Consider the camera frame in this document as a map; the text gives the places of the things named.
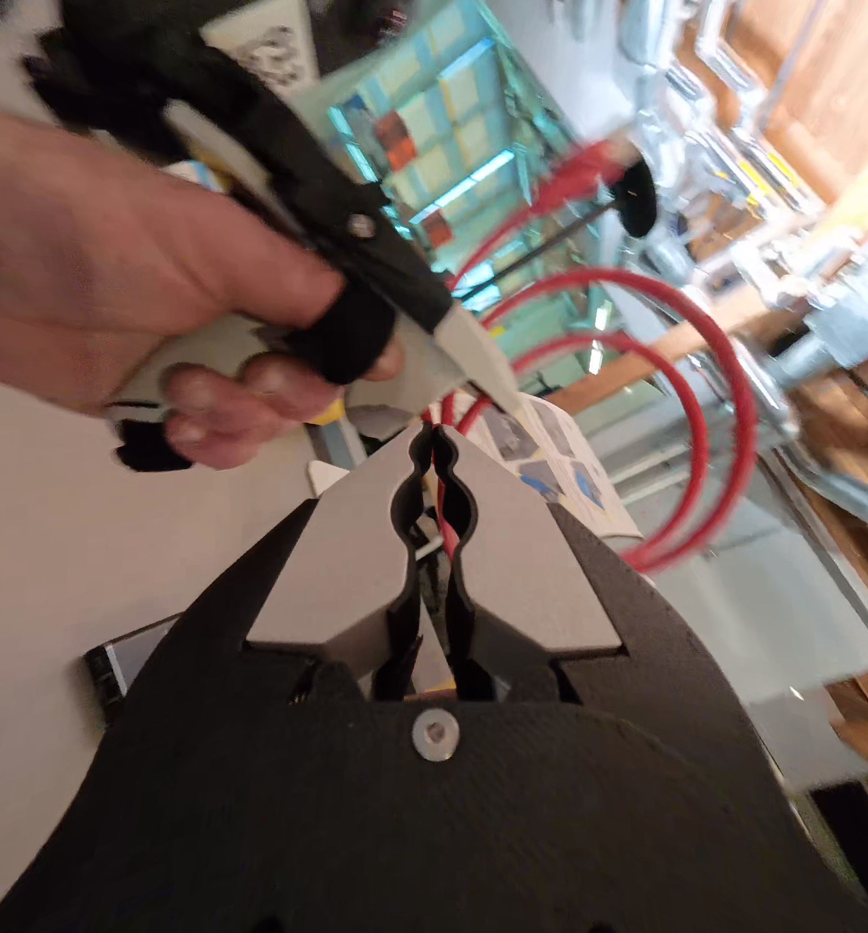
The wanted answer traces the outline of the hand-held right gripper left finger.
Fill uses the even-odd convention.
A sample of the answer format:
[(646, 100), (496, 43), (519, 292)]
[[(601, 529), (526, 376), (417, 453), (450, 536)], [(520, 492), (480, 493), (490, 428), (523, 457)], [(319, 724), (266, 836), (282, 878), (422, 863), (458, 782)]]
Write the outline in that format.
[(246, 640), (371, 676), (375, 699), (404, 698), (421, 644), (416, 548), (433, 429), (412, 426), (337, 479), (313, 513)]

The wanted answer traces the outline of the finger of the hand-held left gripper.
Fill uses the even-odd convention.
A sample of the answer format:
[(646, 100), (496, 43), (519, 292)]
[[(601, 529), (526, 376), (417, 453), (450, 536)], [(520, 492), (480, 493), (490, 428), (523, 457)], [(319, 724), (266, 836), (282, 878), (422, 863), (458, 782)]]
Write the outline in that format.
[(436, 400), (422, 380), (359, 380), (347, 389), (347, 419), (366, 437), (388, 440)]
[(415, 416), (451, 391), (468, 386), (504, 414), (521, 414), (518, 379), (508, 358), (462, 303), (453, 302), (428, 332), (405, 313), (396, 336), (404, 364), (394, 391), (394, 408)]

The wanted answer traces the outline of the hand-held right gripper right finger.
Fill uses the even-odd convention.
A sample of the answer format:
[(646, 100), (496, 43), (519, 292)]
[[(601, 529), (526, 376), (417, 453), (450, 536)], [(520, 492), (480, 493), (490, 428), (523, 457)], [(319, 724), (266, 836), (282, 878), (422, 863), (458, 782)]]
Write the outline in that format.
[(622, 652), (539, 493), (451, 427), (434, 430), (441, 513), (457, 537), (445, 606), (460, 699), (494, 699), (534, 668)]

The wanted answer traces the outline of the black ethernet splitter box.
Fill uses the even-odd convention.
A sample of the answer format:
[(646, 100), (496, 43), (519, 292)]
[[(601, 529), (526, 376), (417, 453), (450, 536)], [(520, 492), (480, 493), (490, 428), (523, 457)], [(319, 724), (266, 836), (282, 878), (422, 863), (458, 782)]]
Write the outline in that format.
[(180, 616), (174, 614), (103, 641), (83, 655), (104, 726), (118, 718), (138, 674)]

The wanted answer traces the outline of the person's left hand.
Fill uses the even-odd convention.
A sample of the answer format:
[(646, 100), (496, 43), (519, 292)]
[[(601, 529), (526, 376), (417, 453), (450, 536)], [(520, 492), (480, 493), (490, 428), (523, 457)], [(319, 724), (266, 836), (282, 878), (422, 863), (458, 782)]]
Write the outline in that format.
[(0, 112), (0, 384), (95, 417), (175, 336), (238, 311), (307, 330), (346, 295), (228, 196)]

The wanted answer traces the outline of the printed instruction sheet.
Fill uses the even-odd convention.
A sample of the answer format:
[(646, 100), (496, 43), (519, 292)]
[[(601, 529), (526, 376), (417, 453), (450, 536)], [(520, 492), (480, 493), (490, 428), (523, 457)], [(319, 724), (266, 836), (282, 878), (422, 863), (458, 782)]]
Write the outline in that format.
[(491, 405), (466, 437), (549, 504), (567, 509), (597, 537), (639, 542), (642, 533), (575, 420), (520, 393), (519, 417)]

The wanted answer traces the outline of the black floor lamp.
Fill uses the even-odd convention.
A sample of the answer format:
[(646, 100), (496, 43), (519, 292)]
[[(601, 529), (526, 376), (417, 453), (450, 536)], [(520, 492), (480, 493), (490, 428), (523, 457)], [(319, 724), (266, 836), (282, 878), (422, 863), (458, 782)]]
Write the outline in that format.
[(451, 290), (453, 297), (457, 297), (460, 301), (467, 301), (493, 286), (498, 286), (510, 275), (516, 274), (584, 228), (594, 225), (605, 213), (614, 212), (619, 217), (625, 233), (630, 237), (641, 239), (647, 236), (657, 219), (658, 201), (653, 177), (644, 158), (639, 157), (631, 164), (625, 170), (623, 177), (609, 190), (612, 197), (607, 203), (593, 205), (589, 211), (558, 229), (538, 246), (496, 272), (490, 279), (470, 286), (466, 290), (460, 290), (459, 286), (454, 286)]

